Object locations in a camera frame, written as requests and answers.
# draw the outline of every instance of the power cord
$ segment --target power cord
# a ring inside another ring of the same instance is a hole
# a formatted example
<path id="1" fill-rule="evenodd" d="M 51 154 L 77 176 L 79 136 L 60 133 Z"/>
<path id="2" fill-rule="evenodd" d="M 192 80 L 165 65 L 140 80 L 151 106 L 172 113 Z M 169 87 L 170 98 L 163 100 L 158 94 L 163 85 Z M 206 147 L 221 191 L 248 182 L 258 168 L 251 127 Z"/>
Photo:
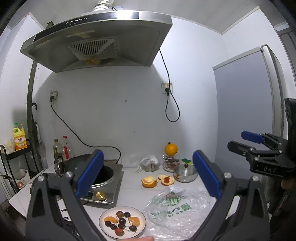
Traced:
<path id="1" fill-rule="evenodd" d="M 91 146 L 91 145 L 87 145 L 86 143 L 84 143 L 80 138 L 79 136 L 70 128 L 70 126 L 67 125 L 67 123 L 56 113 L 56 111 L 54 110 L 54 108 L 52 107 L 52 100 L 54 99 L 53 96 L 50 97 L 50 106 L 52 108 L 52 110 L 54 111 L 54 113 L 56 114 L 56 116 L 70 129 L 70 131 L 72 131 L 74 133 L 74 135 L 78 138 L 78 140 L 80 140 L 80 142 L 88 147 L 93 147 L 93 148 L 114 148 L 116 150 L 119 151 L 119 158 L 116 162 L 116 164 L 118 163 L 119 159 L 121 158 L 121 151 L 115 147 L 115 146 Z"/>
<path id="2" fill-rule="evenodd" d="M 168 117 L 168 113 L 167 113 L 167 109 L 168 109 L 168 99 L 167 99 L 167 104 L 166 104 L 166 106 L 165 106 L 165 116 L 166 116 L 166 118 L 167 118 L 170 122 L 177 122 L 177 121 L 179 120 L 179 118 L 180 118 L 180 109 L 179 109 L 179 106 L 178 106 L 178 104 L 177 104 L 177 101 L 175 100 L 175 97 L 173 96 L 173 93 L 172 93 L 172 91 L 171 91 L 171 89 L 170 89 L 170 74 L 168 73 L 168 68 L 167 68 L 167 66 L 166 66 L 166 64 L 165 64 L 165 60 L 164 60 L 164 58 L 163 58 L 163 55 L 162 55 L 162 53 L 161 53 L 161 50 L 159 50 L 159 52 L 160 52 L 161 58 L 162 58 L 162 60 L 163 60 L 163 64 L 164 64 L 164 66 L 165 66 L 165 70 L 167 71 L 167 74 L 168 74 L 168 88 L 166 88 L 165 91 L 166 91 L 166 93 L 167 93 L 167 95 L 168 95 L 168 99 L 169 99 L 169 96 L 170 96 L 170 94 L 171 94 L 172 98 L 174 99 L 174 102 L 176 103 L 176 106 L 177 106 L 177 108 L 178 108 L 178 113 L 179 113 L 178 118 L 177 118 L 176 120 L 170 120 L 170 119 L 169 119 L 169 117 Z"/>

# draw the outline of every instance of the ceiling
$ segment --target ceiling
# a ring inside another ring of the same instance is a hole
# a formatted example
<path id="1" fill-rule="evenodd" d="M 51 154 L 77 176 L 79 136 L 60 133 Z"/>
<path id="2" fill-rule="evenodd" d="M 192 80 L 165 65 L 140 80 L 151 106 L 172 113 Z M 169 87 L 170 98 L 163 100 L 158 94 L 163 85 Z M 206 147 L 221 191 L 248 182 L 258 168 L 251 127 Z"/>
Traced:
<path id="1" fill-rule="evenodd" d="M 28 0 L 12 17 L 13 27 L 28 12 L 46 27 L 89 12 L 97 0 Z M 114 0 L 114 6 L 123 9 L 166 13 L 201 23 L 222 33 L 229 26 L 257 6 L 273 26 L 284 18 L 269 0 Z"/>

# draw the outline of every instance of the gray refrigerator door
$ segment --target gray refrigerator door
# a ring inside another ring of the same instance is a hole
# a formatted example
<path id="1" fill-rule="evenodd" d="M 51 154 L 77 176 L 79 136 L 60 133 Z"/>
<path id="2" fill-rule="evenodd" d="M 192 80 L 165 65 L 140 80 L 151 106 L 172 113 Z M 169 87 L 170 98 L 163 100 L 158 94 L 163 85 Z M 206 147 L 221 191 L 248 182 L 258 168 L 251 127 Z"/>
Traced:
<path id="1" fill-rule="evenodd" d="M 256 149 L 263 145 L 241 138 L 242 131 L 282 136 L 280 80 L 268 46 L 261 46 L 213 67 L 217 86 L 218 136 L 216 164 L 235 177 L 250 178 L 246 158 L 228 151 L 229 141 Z"/>

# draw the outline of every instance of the range hood vent grille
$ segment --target range hood vent grille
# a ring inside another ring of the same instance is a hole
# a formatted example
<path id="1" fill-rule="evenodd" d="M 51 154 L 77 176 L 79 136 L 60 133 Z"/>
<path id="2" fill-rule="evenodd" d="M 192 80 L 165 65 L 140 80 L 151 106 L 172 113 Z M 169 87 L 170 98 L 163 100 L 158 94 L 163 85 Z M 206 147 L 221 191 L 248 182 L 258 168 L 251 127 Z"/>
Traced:
<path id="1" fill-rule="evenodd" d="M 107 39 L 95 40 L 72 45 L 72 48 L 76 49 L 85 56 L 89 56 L 97 54 L 106 43 L 108 43 Z"/>
<path id="2" fill-rule="evenodd" d="M 116 42 L 114 39 L 84 41 L 68 46 L 68 48 L 80 61 L 87 61 L 92 58 L 101 60 L 118 57 Z"/>

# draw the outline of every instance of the kitchen counter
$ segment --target kitchen counter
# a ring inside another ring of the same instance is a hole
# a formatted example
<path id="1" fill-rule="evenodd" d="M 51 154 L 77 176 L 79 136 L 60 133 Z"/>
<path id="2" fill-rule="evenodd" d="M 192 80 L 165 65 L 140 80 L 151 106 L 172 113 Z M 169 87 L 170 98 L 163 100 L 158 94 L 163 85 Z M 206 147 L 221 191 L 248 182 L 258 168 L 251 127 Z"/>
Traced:
<path id="1" fill-rule="evenodd" d="M 142 211 L 147 205 L 148 201 L 152 199 L 154 196 L 158 195 L 160 192 L 162 192 L 165 189 L 165 186 L 161 185 L 160 182 L 158 181 L 158 184 L 156 187 L 144 188 L 141 184 L 141 179 L 144 178 L 145 176 L 154 176 L 155 178 L 157 178 L 157 176 L 160 174 L 172 176 L 173 173 L 164 171 L 162 167 L 155 172 L 142 171 L 140 173 L 136 173 L 136 170 L 137 168 L 123 168 L 124 174 L 122 177 L 121 186 L 119 188 L 117 203 L 115 202 L 115 204 L 116 206 L 134 207 Z M 44 173 L 51 173 L 51 172 L 54 173 L 53 166 L 44 171 Z M 191 188 L 197 188 L 197 186 L 204 187 L 200 177 L 198 177 L 195 181 L 191 183 L 180 183 L 178 181 L 175 181 L 175 184 L 178 184 L 184 187 L 191 187 Z M 31 198 L 30 187 L 31 187 L 31 183 L 27 184 L 9 201 L 9 203 L 25 217 L 27 216 L 27 210 L 28 210 L 28 206 Z M 232 203 L 232 206 L 230 208 L 229 215 L 235 212 L 238 202 L 239 202 L 239 197 L 235 197 Z M 58 205 L 60 210 L 65 209 L 65 204 L 63 200 L 58 201 Z M 105 205 L 105 204 L 89 203 L 84 205 L 84 208 L 88 213 L 89 217 L 91 218 L 91 220 L 99 229 L 99 231 L 101 231 L 98 224 L 101 214 L 107 209 L 114 206 L 115 206 L 114 204 Z M 67 216 L 69 217 L 69 220 L 71 220 L 67 211 L 62 212 L 62 216 L 63 217 Z"/>

